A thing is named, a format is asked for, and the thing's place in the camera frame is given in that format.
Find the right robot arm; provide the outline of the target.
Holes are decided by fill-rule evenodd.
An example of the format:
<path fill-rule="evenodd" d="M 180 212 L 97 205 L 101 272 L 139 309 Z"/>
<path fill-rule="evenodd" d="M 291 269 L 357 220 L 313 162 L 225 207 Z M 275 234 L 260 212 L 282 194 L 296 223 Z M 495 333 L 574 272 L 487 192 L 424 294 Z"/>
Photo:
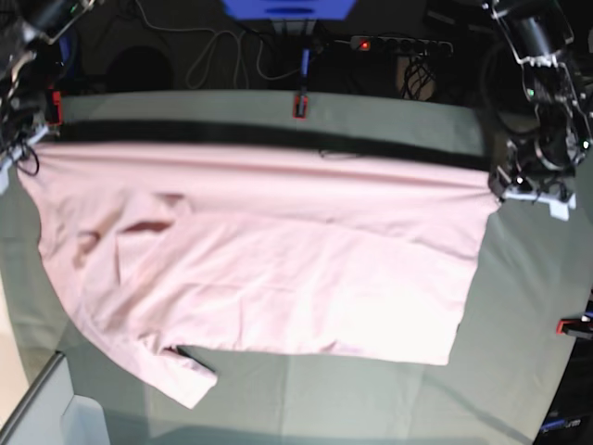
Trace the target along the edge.
<path fill-rule="evenodd" d="M 34 146 L 62 122 L 56 83 L 74 57 L 58 48 L 62 36 L 96 1 L 26 1 L 1 28 L 1 191 L 12 168 L 34 176 Z"/>

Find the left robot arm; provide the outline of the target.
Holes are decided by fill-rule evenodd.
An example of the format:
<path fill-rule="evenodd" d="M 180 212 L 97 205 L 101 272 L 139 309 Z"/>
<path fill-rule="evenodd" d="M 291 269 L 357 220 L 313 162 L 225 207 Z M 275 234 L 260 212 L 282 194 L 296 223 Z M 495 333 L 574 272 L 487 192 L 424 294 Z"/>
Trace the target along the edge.
<path fill-rule="evenodd" d="M 574 33 L 556 1 L 485 1 L 482 8 L 501 38 L 486 53 L 480 91 L 490 119 L 507 136 L 488 185 L 501 202 L 543 203 L 551 217 L 566 222 L 576 208 L 569 183 L 592 149 L 592 95 L 569 50 Z M 537 121 L 532 130 L 512 129 L 487 92 L 491 65 L 503 50 L 521 70 Z"/>

